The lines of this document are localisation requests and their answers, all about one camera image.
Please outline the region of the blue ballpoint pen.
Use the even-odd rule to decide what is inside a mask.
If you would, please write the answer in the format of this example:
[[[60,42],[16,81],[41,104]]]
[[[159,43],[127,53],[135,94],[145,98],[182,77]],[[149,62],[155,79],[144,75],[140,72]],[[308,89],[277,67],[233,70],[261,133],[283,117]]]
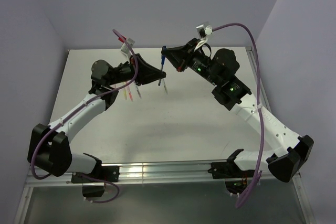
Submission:
[[[165,56],[161,55],[161,67],[160,67],[161,73],[163,73],[164,63],[165,63]],[[159,80],[158,86],[161,86],[161,82],[162,82],[162,78]]]

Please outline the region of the purple highlighter pen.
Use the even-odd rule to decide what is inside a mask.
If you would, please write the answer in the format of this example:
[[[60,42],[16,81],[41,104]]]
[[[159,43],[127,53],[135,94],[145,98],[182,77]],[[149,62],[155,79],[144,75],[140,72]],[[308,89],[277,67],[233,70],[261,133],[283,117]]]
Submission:
[[[139,86],[138,86],[136,83],[134,84],[134,86],[135,86],[136,92],[137,92],[137,94],[138,94],[138,97],[141,99],[141,98],[142,98],[142,95],[141,95]]]

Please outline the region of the pink highlighter pen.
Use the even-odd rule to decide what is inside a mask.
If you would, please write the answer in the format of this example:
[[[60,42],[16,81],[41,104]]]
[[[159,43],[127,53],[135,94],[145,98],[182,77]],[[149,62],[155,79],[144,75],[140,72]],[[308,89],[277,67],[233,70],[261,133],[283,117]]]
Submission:
[[[131,89],[129,86],[126,86],[126,91],[127,91],[130,101],[133,102],[133,96],[132,96]]]

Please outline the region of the yellow highlighter pen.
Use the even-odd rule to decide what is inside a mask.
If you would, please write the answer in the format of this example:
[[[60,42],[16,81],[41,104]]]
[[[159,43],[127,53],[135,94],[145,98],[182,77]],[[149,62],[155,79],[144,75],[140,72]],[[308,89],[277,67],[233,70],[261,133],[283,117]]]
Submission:
[[[127,90],[126,90],[126,87],[123,87],[123,96],[124,96],[124,99],[127,100],[128,99],[128,95],[127,95]]]

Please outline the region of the blue pen cap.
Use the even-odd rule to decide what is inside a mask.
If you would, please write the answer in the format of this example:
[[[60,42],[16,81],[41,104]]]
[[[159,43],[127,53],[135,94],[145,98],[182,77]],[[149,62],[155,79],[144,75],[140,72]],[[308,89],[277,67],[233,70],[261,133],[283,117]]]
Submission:
[[[161,56],[162,56],[162,58],[166,57],[166,46],[162,47]]]

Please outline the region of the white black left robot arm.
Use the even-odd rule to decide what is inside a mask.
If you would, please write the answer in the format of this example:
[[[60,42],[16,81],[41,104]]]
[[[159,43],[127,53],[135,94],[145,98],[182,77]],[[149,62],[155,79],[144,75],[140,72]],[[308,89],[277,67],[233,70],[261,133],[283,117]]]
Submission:
[[[33,128],[27,159],[36,179],[46,178],[36,174],[35,168],[39,167],[48,176],[59,177],[71,172],[91,182],[98,181],[103,174],[102,161],[89,154],[73,154],[71,141],[92,119],[114,104],[119,89],[113,85],[121,84],[124,88],[135,83],[141,86],[166,77],[163,70],[145,62],[140,54],[116,67],[105,60],[97,60],[91,71],[92,87],[77,106],[58,120]]]

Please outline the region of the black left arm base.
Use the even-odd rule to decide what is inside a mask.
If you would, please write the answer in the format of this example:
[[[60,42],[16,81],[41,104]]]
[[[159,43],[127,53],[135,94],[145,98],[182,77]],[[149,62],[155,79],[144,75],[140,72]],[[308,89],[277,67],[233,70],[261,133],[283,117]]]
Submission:
[[[72,184],[82,184],[82,195],[86,201],[92,204],[103,204],[115,200],[120,193],[120,188],[116,184],[119,180],[120,167],[119,166],[101,166],[97,171],[84,174],[76,172],[72,174]],[[99,200],[105,192],[107,186],[115,188],[115,194],[105,200]]]

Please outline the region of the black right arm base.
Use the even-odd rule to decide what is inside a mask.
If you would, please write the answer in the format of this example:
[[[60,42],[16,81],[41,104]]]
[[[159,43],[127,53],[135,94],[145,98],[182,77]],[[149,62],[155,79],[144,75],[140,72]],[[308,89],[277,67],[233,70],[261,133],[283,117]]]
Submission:
[[[232,194],[242,193],[248,186],[248,178],[253,178],[254,170],[241,170],[234,162],[212,162],[207,170],[213,179],[234,179],[225,181],[227,190]]]

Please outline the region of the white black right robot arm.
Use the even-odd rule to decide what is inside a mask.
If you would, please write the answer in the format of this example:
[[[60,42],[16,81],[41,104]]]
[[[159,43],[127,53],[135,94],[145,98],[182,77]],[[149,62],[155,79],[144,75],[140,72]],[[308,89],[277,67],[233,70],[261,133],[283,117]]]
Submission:
[[[308,160],[313,139],[286,127],[235,76],[240,65],[234,51],[222,48],[210,57],[205,55],[198,46],[198,39],[194,38],[184,46],[163,48],[161,54],[178,72],[189,68],[214,85],[212,94],[215,100],[241,117],[260,134],[262,142],[271,147],[270,151],[262,153],[236,151],[227,164],[230,175],[237,177],[246,170],[267,169],[275,178],[287,183]]]

